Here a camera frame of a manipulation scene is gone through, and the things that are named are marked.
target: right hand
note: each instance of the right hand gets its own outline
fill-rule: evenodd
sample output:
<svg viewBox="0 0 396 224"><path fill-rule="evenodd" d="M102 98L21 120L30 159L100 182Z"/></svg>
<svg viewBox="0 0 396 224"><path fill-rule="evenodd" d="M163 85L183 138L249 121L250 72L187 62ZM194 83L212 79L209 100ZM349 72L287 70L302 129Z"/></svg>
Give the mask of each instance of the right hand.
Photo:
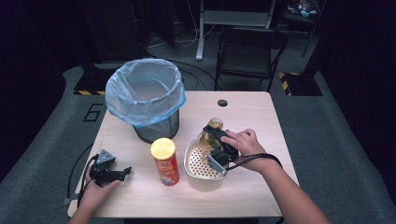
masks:
<svg viewBox="0 0 396 224"><path fill-rule="evenodd" d="M222 136L221 141L236 148L241 153L242 158L235 160L235 163L245 160L246 158L243 158L243 156L266 153L264 147L262 147L262 145L260 145L259 141L257 140L257 135L253 130L246 129L245 131L240 133L226 131L226 133L230 137ZM251 171L261 172L266 163L265 161L269 161L264 160L265 159L263 158L259 158L253 161L249 161L242 166Z"/></svg>

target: yellow and black tape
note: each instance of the yellow and black tape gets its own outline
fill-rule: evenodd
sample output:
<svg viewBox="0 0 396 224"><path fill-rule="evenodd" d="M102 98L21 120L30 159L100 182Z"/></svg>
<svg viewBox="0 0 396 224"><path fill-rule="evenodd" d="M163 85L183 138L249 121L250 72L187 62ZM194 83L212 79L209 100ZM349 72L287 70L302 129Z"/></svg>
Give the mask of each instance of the yellow and black tape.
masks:
<svg viewBox="0 0 396 224"><path fill-rule="evenodd" d="M283 90L286 95L291 95L290 86L286 80L286 75L299 76L300 73L279 73L280 81L282 83Z"/></svg>
<svg viewBox="0 0 396 224"><path fill-rule="evenodd" d="M105 91L74 91L75 95L105 95Z"/></svg>

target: red can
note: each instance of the red can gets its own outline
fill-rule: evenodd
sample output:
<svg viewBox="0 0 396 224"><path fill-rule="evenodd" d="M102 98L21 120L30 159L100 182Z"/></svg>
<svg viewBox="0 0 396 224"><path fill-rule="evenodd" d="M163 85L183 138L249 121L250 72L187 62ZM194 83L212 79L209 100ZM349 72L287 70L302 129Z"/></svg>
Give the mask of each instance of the red can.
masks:
<svg viewBox="0 0 396 224"><path fill-rule="evenodd" d="M151 144L150 150L161 181L165 186L174 186L180 179L175 143L169 138L160 138Z"/></svg>

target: colander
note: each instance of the colander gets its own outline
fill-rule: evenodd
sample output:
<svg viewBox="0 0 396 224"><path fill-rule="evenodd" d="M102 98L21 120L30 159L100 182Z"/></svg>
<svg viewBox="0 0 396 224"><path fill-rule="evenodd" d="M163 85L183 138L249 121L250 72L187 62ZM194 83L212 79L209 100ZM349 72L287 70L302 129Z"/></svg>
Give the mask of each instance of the colander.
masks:
<svg viewBox="0 0 396 224"><path fill-rule="evenodd" d="M190 185L202 192L209 192L221 186L225 174L213 170L202 159L202 149L198 141L189 143L184 155L184 170Z"/></svg>

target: table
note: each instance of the table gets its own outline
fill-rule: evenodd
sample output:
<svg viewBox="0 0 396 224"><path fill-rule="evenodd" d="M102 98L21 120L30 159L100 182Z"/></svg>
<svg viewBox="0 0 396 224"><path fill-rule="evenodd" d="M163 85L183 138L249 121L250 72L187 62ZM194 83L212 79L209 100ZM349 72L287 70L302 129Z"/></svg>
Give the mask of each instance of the table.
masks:
<svg viewBox="0 0 396 224"><path fill-rule="evenodd" d="M276 155L285 171L298 183L270 94L186 91L186 98L186 104L180 108L179 131L173 139L180 180L172 187L162 184L149 151L150 144L141 141L131 125L106 112L90 157L104 148L116 157L111 170L133 166L133 172L110 194L95 216L281 217L271 191L258 173L238 167L224 177L219 189L200 192L190 186L183 167L187 145L197 138L210 119L218 118L223 120L224 130L255 130L267 152ZM226 100L228 105L221 107L218 100ZM73 201L68 215L72 216L76 209L77 202Z"/></svg>
<svg viewBox="0 0 396 224"><path fill-rule="evenodd" d="M220 11L205 10L204 0L201 0L201 11L199 20L199 42L196 61L203 59L204 53L204 24L260 26L268 29L274 12L276 0L271 0L268 12L244 12L244 11Z"/></svg>

